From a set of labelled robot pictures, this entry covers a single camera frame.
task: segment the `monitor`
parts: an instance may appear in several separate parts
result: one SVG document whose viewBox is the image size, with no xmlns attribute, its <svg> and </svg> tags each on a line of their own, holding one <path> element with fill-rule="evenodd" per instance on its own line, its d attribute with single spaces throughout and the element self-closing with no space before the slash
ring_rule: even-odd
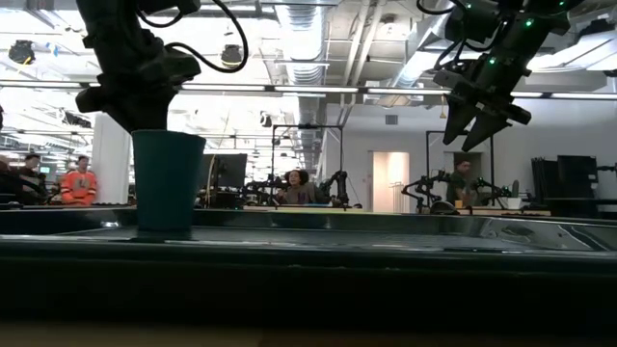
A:
<svg viewBox="0 0 617 347">
<path fill-rule="evenodd" d="M 244 187 L 247 172 L 247 154 L 204 154 L 201 166 L 202 174 L 200 175 L 201 186 L 207 185 L 210 163 L 213 158 L 218 163 L 219 187 Z"/>
<path fill-rule="evenodd" d="M 598 183 L 598 164 L 595 157 L 559 155 L 557 166 L 564 198 L 594 198 L 593 188 Z"/>
</svg>

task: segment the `cable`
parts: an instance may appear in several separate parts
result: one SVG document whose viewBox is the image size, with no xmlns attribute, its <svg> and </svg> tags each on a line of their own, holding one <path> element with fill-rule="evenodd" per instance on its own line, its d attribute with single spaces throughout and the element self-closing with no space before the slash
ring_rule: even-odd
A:
<svg viewBox="0 0 617 347">
<path fill-rule="evenodd" d="M 139 8 L 137 9 L 137 16 L 142 19 L 142 21 L 151 26 L 152 28 L 159 28 L 159 29 L 164 29 L 164 28 L 169 28 L 172 25 L 176 24 L 177 22 L 180 21 L 180 19 L 182 19 L 183 15 L 182 13 L 178 13 L 176 17 L 174 17 L 174 19 L 172 19 L 170 22 L 168 23 L 163 23 L 163 24 L 159 24 L 159 23 L 154 23 L 153 21 L 150 21 L 149 19 L 146 18 L 146 15 L 144 14 L 144 12 L 142 12 Z"/>
<path fill-rule="evenodd" d="M 424 5 L 422 5 L 422 0 L 417 0 L 416 1 L 416 7 L 426 13 L 426 14 L 432 14 L 432 15 L 442 15 L 442 14 L 447 14 L 447 13 L 451 13 L 453 8 L 449 8 L 447 10 L 428 10 L 427 8 L 424 7 Z"/>
<path fill-rule="evenodd" d="M 433 67 L 433 69 L 435 70 L 440 70 L 443 68 L 443 64 L 442 64 L 442 60 L 445 59 L 445 57 L 447 57 L 448 54 L 450 54 L 450 52 L 452 52 L 452 50 L 454 49 L 454 47 L 456 47 L 457 44 L 459 44 L 461 41 L 460 40 L 456 40 L 454 42 L 452 42 L 446 49 L 444 52 L 442 52 L 442 54 L 440 54 L 440 56 L 437 58 L 437 61 L 435 62 L 435 66 Z"/>
<path fill-rule="evenodd" d="M 206 64 L 208 67 L 210 67 L 210 68 L 212 68 L 212 69 L 214 69 L 214 70 L 216 70 L 218 72 L 221 72 L 221 73 L 234 73 L 234 72 L 238 72 L 242 68 L 244 68 L 244 66 L 247 64 L 247 62 L 249 62 L 249 42 L 248 42 L 247 37 L 246 37 L 246 35 L 244 33 L 244 30 L 242 29 L 242 26 L 238 22 L 238 19 L 229 10 L 229 8 L 221 0 L 212 0 L 212 2 L 214 2 L 225 13 L 225 15 L 231 20 L 231 22 L 233 23 L 233 26 L 235 26 L 236 30 L 238 31 L 238 34 L 240 35 L 240 39 L 242 40 L 242 46 L 243 46 L 242 61 L 236 67 L 232 67 L 232 68 L 217 67 L 216 65 L 214 65 L 213 63 L 211 63 L 210 61 L 205 59 L 205 57 L 203 57 L 203 55 L 200 54 L 200 52 L 198 52 L 195 48 L 191 47 L 190 45 L 188 45 L 186 43 L 171 42 L 171 43 L 166 44 L 165 48 L 176 48 L 177 47 L 177 48 L 182 48 L 184 50 L 187 50 L 188 52 L 193 54 L 195 56 L 195 58 L 200 60 L 202 63 Z M 158 23 L 154 23 L 154 22 L 150 21 L 149 19 L 147 19 L 146 15 L 139 8 L 133 8 L 130 11 L 135 12 L 137 14 L 137 16 L 145 22 L 145 24 L 147 24 L 147 25 L 149 25 L 151 27 L 154 27 L 154 28 L 169 28 L 172 25 L 174 25 L 177 22 L 179 22 L 180 19 L 182 19 L 182 17 L 183 17 L 182 13 L 179 13 L 169 23 L 158 24 Z M 136 53 L 138 53 L 140 55 L 147 55 L 147 56 L 150 55 L 149 52 L 147 52 L 143 47 L 139 47 L 131 39 L 131 36 L 129 35 L 130 31 L 126 27 L 126 23 L 123 21 L 123 19 L 124 19 L 123 15 L 119 15 L 118 16 L 118 25 L 121 28 L 121 31 L 122 31 L 122 33 L 124 35 L 124 40 L 128 43 L 129 47 L 132 48 Z"/>
<path fill-rule="evenodd" d="M 465 47 L 477 53 L 482 53 L 493 49 L 493 47 L 495 47 L 495 45 L 501 40 L 501 34 L 506 32 L 508 25 L 510 25 L 510 21 L 508 21 L 507 24 L 504 24 L 504 22 L 499 24 L 499 27 L 497 28 L 496 33 L 491 40 L 491 43 L 489 43 L 489 45 L 487 45 L 486 47 L 475 47 L 468 42 L 465 42 Z"/>
<path fill-rule="evenodd" d="M 166 48 L 179 47 L 179 48 L 185 49 L 189 51 L 191 54 L 193 54 L 195 58 L 199 59 L 202 63 L 206 64 L 208 67 L 218 72 L 222 72 L 222 73 L 238 72 L 239 70 L 244 68 L 247 62 L 249 62 L 249 42 L 247 41 L 247 37 L 244 34 L 244 30 L 242 29 L 242 26 L 240 25 L 240 23 L 238 23 L 238 19 L 235 17 L 235 15 L 233 15 L 233 13 L 228 9 L 228 7 L 223 2 L 221 2 L 221 0 L 212 0 L 212 2 L 214 2 L 227 15 L 227 17 L 231 19 L 231 22 L 233 22 L 233 25 L 235 26 L 235 29 L 238 31 L 238 34 L 240 35 L 240 39 L 242 40 L 242 46 L 243 46 L 244 52 L 243 52 L 242 62 L 240 62 L 240 64 L 237 67 L 232 67 L 232 68 L 217 67 L 216 65 L 210 63 L 207 59 L 205 59 L 203 55 L 201 55 L 197 50 L 195 50 L 193 47 L 189 46 L 186 43 L 172 42 L 172 43 L 166 44 L 165 47 Z"/>
<path fill-rule="evenodd" d="M 229 124 L 229 110 L 228 110 L 228 116 L 225 119 L 225 126 L 223 127 L 224 134 L 228 130 L 228 124 Z M 216 148 L 217 151 L 221 149 L 222 143 L 223 143 L 223 139 L 219 141 L 219 145 Z M 212 159 L 210 159 L 210 168 L 208 169 L 208 181 L 207 181 L 207 185 L 205 186 L 205 201 L 207 202 L 208 207 L 210 207 L 210 179 L 212 178 L 212 169 L 214 168 L 215 159 L 216 159 L 216 154 L 212 154 Z"/>
<path fill-rule="evenodd" d="M 352 183 L 351 181 L 351 177 L 349 176 L 349 174 L 347 174 L 347 179 L 349 179 L 349 186 L 351 187 L 351 190 L 354 192 L 354 197 L 356 197 L 356 203 L 361 203 L 360 199 L 358 198 L 358 193 L 356 193 L 356 188 L 354 188 L 354 183 Z"/>
</svg>

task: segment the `orange shirt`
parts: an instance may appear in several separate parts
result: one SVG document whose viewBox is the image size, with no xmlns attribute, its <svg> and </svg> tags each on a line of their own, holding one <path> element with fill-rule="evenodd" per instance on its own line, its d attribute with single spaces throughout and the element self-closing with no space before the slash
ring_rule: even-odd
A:
<svg viewBox="0 0 617 347">
<path fill-rule="evenodd" d="M 96 175 L 78 171 L 67 173 L 61 193 L 63 203 L 91 205 L 96 197 Z"/>
</svg>

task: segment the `air duct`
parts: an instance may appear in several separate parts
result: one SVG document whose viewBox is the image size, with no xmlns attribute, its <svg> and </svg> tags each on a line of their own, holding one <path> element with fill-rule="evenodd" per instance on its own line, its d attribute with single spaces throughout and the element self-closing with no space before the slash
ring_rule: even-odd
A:
<svg viewBox="0 0 617 347">
<path fill-rule="evenodd" d="M 313 65 L 320 62 L 324 56 L 324 41 L 326 38 L 326 11 L 323 6 L 276 6 L 277 16 L 284 29 L 283 53 L 285 59 L 298 64 L 287 65 L 287 75 L 292 85 L 322 85 L 325 67 Z M 322 123 L 325 119 L 325 108 L 320 107 L 320 99 L 315 97 L 299 97 L 298 123 Z M 313 149 L 315 139 L 320 139 L 315 131 L 299 131 L 302 150 Z M 307 169 L 319 161 L 319 153 L 305 155 Z"/>
<path fill-rule="evenodd" d="M 454 6 L 450 0 L 437 0 L 432 6 L 430 1 L 425 1 L 424 6 L 437 11 L 446 10 Z M 443 40 L 445 22 L 447 15 L 428 15 L 425 19 L 414 23 L 412 31 L 407 39 L 407 49 L 409 60 L 401 67 L 394 78 L 383 87 L 392 88 L 411 88 L 426 69 L 426 61 L 434 62 L 434 54 L 428 52 L 418 52 L 418 50 L 429 44 Z M 378 105 L 392 107 L 397 105 L 409 105 L 410 99 L 406 96 L 389 95 L 377 100 Z"/>
</svg>

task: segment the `doorway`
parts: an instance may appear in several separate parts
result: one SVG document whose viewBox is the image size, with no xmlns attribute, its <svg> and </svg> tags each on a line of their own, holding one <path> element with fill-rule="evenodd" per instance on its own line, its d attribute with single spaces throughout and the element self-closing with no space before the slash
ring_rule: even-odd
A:
<svg viewBox="0 0 617 347">
<path fill-rule="evenodd" d="M 374 151 L 372 159 L 372 211 L 409 213 L 409 197 L 401 194 L 409 183 L 409 153 Z"/>
</svg>

